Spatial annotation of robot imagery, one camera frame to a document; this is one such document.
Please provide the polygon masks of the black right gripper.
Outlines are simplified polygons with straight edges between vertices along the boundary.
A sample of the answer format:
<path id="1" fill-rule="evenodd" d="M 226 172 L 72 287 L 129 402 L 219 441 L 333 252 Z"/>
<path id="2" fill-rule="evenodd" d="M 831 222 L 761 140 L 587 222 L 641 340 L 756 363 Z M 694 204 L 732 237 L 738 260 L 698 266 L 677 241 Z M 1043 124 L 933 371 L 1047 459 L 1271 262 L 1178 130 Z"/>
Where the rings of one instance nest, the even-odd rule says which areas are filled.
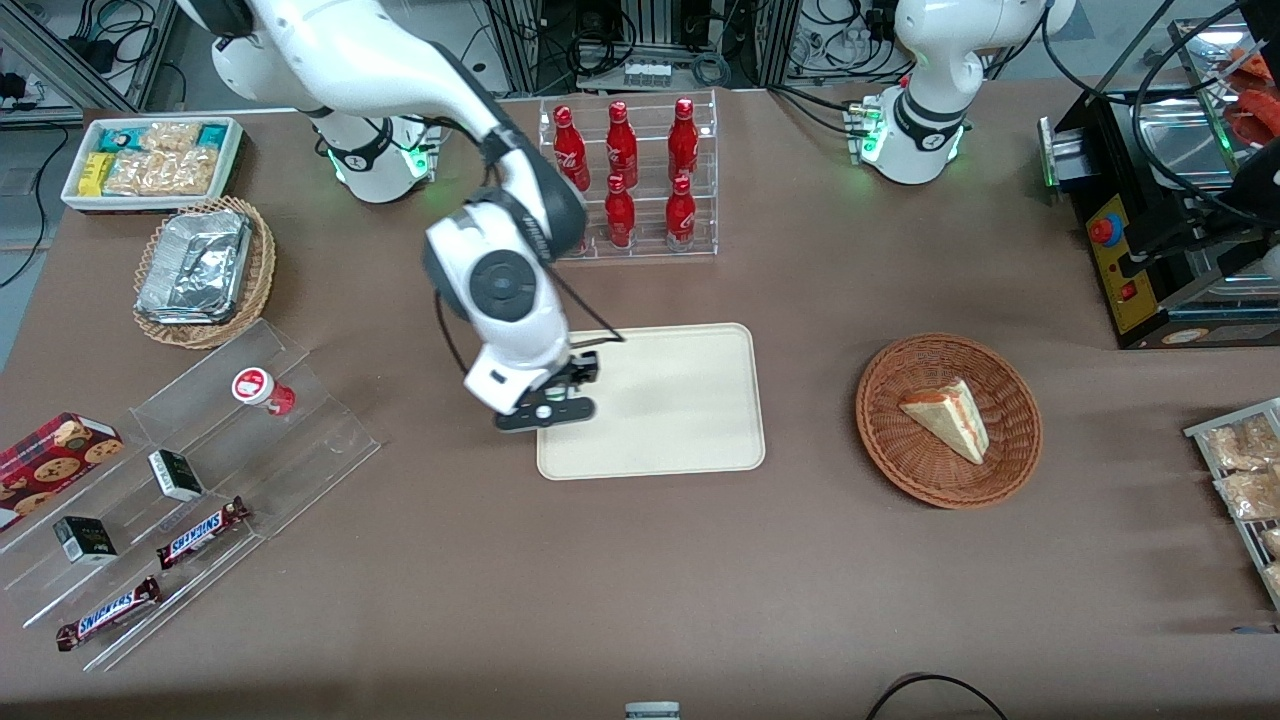
<path id="1" fill-rule="evenodd" d="M 547 402 L 562 402 L 576 388 L 594 383 L 599 375 L 599 370 L 600 359 L 598 351 L 589 350 L 575 354 L 571 357 L 571 363 L 566 363 L 550 375 L 541 387 L 541 396 Z"/>

